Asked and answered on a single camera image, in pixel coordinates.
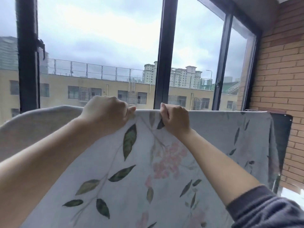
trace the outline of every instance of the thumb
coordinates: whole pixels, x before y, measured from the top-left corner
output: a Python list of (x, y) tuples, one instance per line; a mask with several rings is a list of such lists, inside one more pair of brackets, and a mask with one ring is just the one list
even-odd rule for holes
[(127, 108), (127, 114), (124, 118), (125, 122), (127, 122), (132, 117), (135, 110), (136, 110), (136, 106), (131, 106), (131, 107)]
[(163, 122), (169, 121), (168, 109), (165, 103), (161, 103), (161, 110), (160, 110)]

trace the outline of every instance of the dark blue sleeve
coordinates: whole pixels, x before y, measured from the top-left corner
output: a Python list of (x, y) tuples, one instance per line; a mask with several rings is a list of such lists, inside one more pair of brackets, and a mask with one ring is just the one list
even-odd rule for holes
[(304, 211), (294, 201), (280, 198), (266, 186), (258, 186), (227, 207), (232, 228), (304, 228)]

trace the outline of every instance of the yellow building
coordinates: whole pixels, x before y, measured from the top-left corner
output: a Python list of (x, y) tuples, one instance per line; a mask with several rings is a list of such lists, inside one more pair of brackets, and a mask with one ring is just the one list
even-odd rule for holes
[[(92, 96), (116, 96), (136, 105), (138, 109), (153, 109), (155, 85), (136, 82), (100, 80), (94, 78), (40, 75), (41, 108), (59, 105), (83, 107)], [(237, 95), (222, 94), (220, 110), (236, 109)], [(168, 103), (187, 110), (211, 110), (213, 91), (181, 87), (169, 88)], [(19, 113), (18, 72), (0, 70), (0, 125)]]

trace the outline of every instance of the hand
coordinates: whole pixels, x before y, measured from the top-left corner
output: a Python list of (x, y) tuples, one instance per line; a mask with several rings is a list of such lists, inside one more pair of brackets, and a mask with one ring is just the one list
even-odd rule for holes
[(116, 97), (94, 96), (77, 118), (97, 139), (122, 128), (136, 110)]
[(178, 140), (191, 132), (188, 111), (179, 105), (161, 104), (161, 116), (166, 129)]

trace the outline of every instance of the street lamp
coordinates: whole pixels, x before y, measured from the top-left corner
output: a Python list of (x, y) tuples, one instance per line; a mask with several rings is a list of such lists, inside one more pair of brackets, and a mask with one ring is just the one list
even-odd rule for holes
[(206, 70), (206, 71), (210, 71), (211, 72), (211, 78), (210, 78), (211, 84), (209, 84), (209, 90), (210, 90), (211, 89), (211, 85), (212, 85), (212, 71), (211, 70)]

